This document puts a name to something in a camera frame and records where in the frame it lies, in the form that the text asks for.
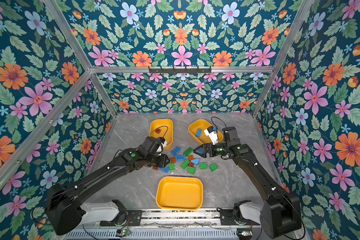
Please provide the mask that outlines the blue long brick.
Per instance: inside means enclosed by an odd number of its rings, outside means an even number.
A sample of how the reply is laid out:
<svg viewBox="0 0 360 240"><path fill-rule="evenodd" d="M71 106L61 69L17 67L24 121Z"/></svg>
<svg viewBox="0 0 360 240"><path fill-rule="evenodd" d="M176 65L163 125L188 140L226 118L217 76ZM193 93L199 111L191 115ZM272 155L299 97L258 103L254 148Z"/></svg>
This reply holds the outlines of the blue long brick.
<svg viewBox="0 0 360 240"><path fill-rule="evenodd" d="M172 154L173 156L176 156L176 155L178 155L178 154L180 153L180 151L181 151L181 148L180 148L180 147L175 147L175 148L171 151L171 154Z"/></svg>
<svg viewBox="0 0 360 240"><path fill-rule="evenodd" d="M185 161L186 158L187 158L187 157L186 157L185 155L176 155L176 156L175 156L176 161L179 161L179 162Z"/></svg>
<svg viewBox="0 0 360 240"><path fill-rule="evenodd" d="M164 167L164 168L158 168L160 171L164 172L164 173L168 173L170 168L168 166Z"/></svg>

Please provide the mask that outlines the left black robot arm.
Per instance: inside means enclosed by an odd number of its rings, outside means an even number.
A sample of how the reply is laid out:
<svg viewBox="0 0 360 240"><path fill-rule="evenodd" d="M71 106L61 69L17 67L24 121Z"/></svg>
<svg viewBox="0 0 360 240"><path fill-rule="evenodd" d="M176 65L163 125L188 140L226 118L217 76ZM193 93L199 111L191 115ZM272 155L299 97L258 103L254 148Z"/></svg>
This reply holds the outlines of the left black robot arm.
<svg viewBox="0 0 360 240"><path fill-rule="evenodd" d="M58 236L65 235L78 225L89 221L115 220L122 212L122 204L116 200L87 205L88 198L109 185L114 180L123 177L143 166L163 168L170 158L163 154L167 145L163 137L146 137L137 148L128 148L116 154L103 167L93 171L86 177L67 186L56 184L48 190L45 213Z"/></svg>

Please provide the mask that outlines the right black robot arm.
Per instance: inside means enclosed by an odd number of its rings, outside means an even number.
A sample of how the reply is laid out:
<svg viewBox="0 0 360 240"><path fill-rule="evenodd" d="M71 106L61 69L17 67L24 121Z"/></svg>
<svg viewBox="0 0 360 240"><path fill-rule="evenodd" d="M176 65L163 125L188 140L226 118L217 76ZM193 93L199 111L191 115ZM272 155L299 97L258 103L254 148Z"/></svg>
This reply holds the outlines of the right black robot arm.
<svg viewBox="0 0 360 240"><path fill-rule="evenodd" d="M269 175L250 146L241 143L235 127L223 128L222 139L212 126L204 133L210 138L210 143L201 144L193 152L202 158L221 156L224 160L233 160L250 178L263 201L262 204L237 202L230 211L220 209L223 216L230 217L237 224L246 221L260 224L271 239L305 228L299 197L286 191Z"/></svg>

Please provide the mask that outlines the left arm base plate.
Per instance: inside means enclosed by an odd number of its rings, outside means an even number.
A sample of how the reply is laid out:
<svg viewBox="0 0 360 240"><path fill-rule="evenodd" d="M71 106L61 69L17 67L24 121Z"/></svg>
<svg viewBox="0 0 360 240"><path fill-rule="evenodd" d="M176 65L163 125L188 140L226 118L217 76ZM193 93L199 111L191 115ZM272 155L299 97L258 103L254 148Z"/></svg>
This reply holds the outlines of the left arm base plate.
<svg viewBox="0 0 360 240"><path fill-rule="evenodd" d="M142 220L142 210L126 210L120 212L113 220L111 221L101 221L100 226L102 227L126 227L139 226Z"/></svg>

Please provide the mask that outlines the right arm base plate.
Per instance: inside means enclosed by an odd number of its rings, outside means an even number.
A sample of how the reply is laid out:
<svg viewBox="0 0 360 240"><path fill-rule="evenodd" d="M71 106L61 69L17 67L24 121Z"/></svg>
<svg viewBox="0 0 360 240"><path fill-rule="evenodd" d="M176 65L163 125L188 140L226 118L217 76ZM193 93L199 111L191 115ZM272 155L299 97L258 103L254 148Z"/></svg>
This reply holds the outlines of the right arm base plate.
<svg viewBox="0 0 360 240"><path fill-rule="evenodd" d="M217 208L220 214L220 222L222 226L260 226L251 220L243 219L233 209Z"/></svg>

